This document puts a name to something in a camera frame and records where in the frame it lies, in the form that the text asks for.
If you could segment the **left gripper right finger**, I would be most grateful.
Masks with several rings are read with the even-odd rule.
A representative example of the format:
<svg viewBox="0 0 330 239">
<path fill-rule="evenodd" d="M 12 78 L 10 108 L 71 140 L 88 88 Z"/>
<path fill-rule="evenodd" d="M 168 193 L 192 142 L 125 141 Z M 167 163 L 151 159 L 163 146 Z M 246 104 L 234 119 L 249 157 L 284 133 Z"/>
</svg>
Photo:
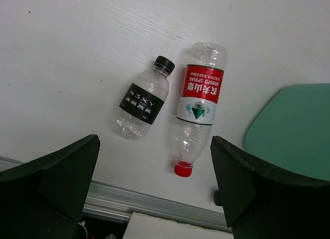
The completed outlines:
<svg viewBox="0 0 330 239">
<path fill-rule="evenodd" d="M 329 238 L 329 181 L 275 166 L 220 136 L 210 149 L 213 200 L 234 238 Z"/>
</svg>

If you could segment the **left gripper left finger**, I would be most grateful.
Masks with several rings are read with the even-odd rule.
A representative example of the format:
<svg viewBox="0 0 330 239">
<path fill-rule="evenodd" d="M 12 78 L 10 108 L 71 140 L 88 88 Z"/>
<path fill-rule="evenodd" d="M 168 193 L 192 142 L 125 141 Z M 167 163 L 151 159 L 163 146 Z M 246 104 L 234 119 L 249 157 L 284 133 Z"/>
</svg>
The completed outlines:
<svg viewBox="0 0 330 239">
<path fill-rule="evenodd" d="M 71 238 L 100 151 L 88 135 L 1 172 L 1 238 Z"/>
</svg>

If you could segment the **small black label bottle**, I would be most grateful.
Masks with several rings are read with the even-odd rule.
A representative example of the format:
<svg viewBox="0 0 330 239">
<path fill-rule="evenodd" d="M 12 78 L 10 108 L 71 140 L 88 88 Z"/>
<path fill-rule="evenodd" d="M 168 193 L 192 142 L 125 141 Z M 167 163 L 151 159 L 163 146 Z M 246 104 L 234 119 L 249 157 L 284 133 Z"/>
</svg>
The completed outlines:
<svg viewBox="0 0 330 239">
<path fill-rule="evenodd" d="M 127 139 L 146 136 L 169 93 L 167 78 L 175 69 L 169 59 L 158 56 L 152 68 L 137 75 L 119 103 L 114 131 Z"/>
</svg>

